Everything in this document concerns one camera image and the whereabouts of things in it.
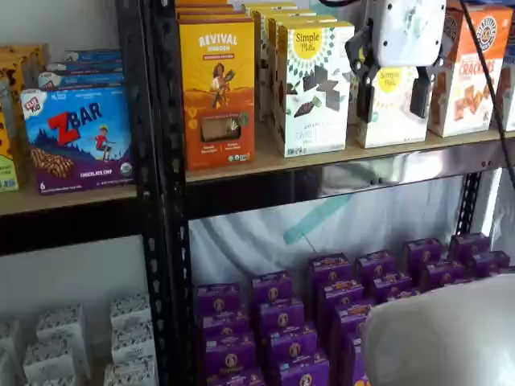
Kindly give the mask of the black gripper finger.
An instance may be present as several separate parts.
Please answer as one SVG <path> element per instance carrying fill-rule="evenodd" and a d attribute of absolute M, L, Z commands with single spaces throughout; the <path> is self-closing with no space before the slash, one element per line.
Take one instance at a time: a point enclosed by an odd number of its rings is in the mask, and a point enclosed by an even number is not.
<path fill-rule="evenodd" d="M 418 77 L 414 80 L 411 93 L 410 111 L 421 119 L 427 118 L 435 73 L 444 63 L 443 44 L 436 42 L 435 45 L 438 47 L 438 54 L 431 64 L 417 66 Z"/>
<path fill-rule="evenodd" d="M 370 123 L 375 91 L 373 80 L 381 68 L 374 57 L 373 20 L 371 18 L 346 42 L 345 49 L 350 67 L 358 79 L 356 114 L 363 122 Z"/>

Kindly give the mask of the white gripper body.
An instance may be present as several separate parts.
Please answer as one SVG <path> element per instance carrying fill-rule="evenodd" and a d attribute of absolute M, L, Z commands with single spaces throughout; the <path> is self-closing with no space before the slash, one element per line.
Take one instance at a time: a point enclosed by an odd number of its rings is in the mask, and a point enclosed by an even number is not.
<path fill-rule="evenodd" d="M 446 2 L 369 1 L 373 57 L 381 67 L 426 67 L 438 58 Z"/>

